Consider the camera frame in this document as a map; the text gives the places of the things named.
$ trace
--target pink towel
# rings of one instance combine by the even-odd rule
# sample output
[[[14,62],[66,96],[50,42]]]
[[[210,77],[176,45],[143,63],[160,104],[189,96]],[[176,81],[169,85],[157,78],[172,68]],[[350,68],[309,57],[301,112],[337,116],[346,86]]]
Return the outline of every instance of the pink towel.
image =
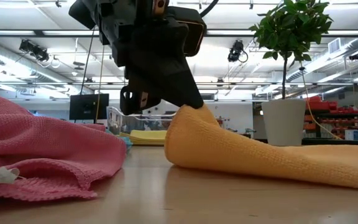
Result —
[[[26,201],[95,198],[95,180],[113,176],[124,162],[124,141],[102,125],[79,125],[36,117],[0,98],[0,167],[18,168],[13,184],[0,184],[0,197]]]

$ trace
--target wooden table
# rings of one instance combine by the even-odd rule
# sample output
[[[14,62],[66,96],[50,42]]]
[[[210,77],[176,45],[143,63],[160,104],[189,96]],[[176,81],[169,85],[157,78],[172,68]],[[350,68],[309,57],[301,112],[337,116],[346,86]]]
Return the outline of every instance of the wooden table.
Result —
[[[94,185],[96,200],[0,199],[0,223],[358,223],[358,190],[172,166],[162,147],[135,147]]]

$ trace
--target yellow cloth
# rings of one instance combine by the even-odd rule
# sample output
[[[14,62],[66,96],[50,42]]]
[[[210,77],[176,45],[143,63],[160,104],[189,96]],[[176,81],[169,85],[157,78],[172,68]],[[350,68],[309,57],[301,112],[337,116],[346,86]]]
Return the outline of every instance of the yellow cloth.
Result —
[[[131,134],[120,133],[120,136],[129,137],[135,146],[163,146],[167,131],[139,131],[132,130]]]
[[[271,146],[223,130],[205,105],[179,109],[165,156],[187,168],[358,188],[358,146]]]

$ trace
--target towel label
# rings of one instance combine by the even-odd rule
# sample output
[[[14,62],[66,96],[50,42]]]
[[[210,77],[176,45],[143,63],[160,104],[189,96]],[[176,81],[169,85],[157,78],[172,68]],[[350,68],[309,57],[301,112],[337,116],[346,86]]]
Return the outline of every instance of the towel label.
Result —
[[[13,168],[13,169],[6,169],[6,167],[0,168],[0,184],[13,184],[14,181],[19,176],[19,169]]]

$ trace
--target computer monitor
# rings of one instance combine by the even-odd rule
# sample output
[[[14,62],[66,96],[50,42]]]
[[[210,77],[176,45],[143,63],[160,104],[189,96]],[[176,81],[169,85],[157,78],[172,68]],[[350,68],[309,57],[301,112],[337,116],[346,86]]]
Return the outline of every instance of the computer monitor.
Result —
[[[70,97],[70,119],[96,119],[98,94],[73,95]],[[109,106],[109,95],[100,94],[98,119],[107,119],[106,107]]]

